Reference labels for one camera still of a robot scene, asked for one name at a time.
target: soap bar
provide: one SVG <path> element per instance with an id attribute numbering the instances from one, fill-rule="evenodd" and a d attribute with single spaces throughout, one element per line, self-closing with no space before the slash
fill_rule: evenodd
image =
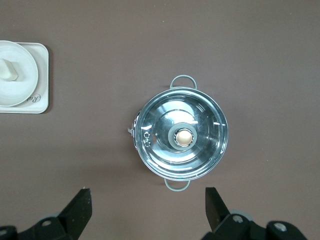
<path id="1" fill-rule="evenodd" d="M 0 79 L 14 81 L 17 78 L 18 74 L 12 63 L 6 59 L 0 58 Z"/>

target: stainless steel pot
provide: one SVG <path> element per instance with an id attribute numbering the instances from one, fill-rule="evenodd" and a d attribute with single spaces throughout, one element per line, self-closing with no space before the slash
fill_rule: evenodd
<path id="1" fill-rule="evenodd" d="M 193 88 L 174 86 L 179 78 L 191 80 Z M 173 191 L 185 190 L 191 180 L 211 171 L 228 141 L 227 120 L 221 108 L 197 90 L 196 81 L 188 75 L 175 77 L 170 89 L 147 102 L 128 131 L 144 164 L 163 177 Z M 173 188 L 167 180 L 187 183 Z"/>

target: white plate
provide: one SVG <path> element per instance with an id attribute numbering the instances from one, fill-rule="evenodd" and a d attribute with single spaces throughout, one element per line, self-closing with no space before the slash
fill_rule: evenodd
<path id="1" fill-rule="evenodd" d="M 18 105 L 27 100 L 37 87 L 36 61 L 24 47 L 4 40 L 0 40 L 0 59 L 10 61 L 18 74 L 15 81 L 0 78 L 0 106 Z"/>

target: metal loop handle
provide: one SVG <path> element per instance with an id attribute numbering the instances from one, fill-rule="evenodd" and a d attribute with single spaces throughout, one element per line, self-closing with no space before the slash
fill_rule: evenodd
<path id="1" fill-rule="evenodd" d="M 181 187 L 181 188 L 174 188 L 174 187 L 172 187 L 172 186 L 169 185 L 167 179 L 165 179 L 165 178 L 164 178 L 164 183 L 165 183 L 165 185 L 166 185 L 166 187 L 167 187 L 168 189 L 170 189 L 171 191 L 174 191 L 174 192 L 181 192 L 181 191 L 183 191 L 183 190 L 186 190 L 187 187 L 189 187 L 189 185 L 190 185 L 190 181 L 187 181 L 187 183 L 186 183 L 185 186 L 183 186 L 183 187 Z"/>
<path id="2" fill-rule="evenodd" d="M 197 83 L 196 83 L 196 80 L 194 80 L 191 76 L 189 76 L 189 75 L 179 75 L 179 76 L 176 76 L 173 80 L 172 80 L 172 82 L 171 82 L 171 84 L 170 84 L 170 89 L 172 89 L 172 88 L 177 88 L 176 86 L 174 86 L 174 82 L 175 82 L 175 80 L 177 80 L 177 79 L 179 79 L 179 78 L 187 78 L 187 79 L 190 79 L 191 81 L 192 81 L 192 83 L 193 83 L 193 88 L 194 89 L 198 89 L 197 88 Z"/>

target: brown table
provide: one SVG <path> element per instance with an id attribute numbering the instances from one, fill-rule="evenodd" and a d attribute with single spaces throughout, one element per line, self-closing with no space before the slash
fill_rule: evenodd
<path id="1" fill-rule="evenodd" d="M 93 215 L 80 239 L 198 240 L 205 187 L 259 225 L 320 235 L 320 3 L 1 1 L 0 39 L 50 53 L 50 106 L 0 114 L 0 226 L 29 228 L 83 187 Z M 188 74 L 229 126 L 217 167 L 166 188 L 127 127 Z"/>

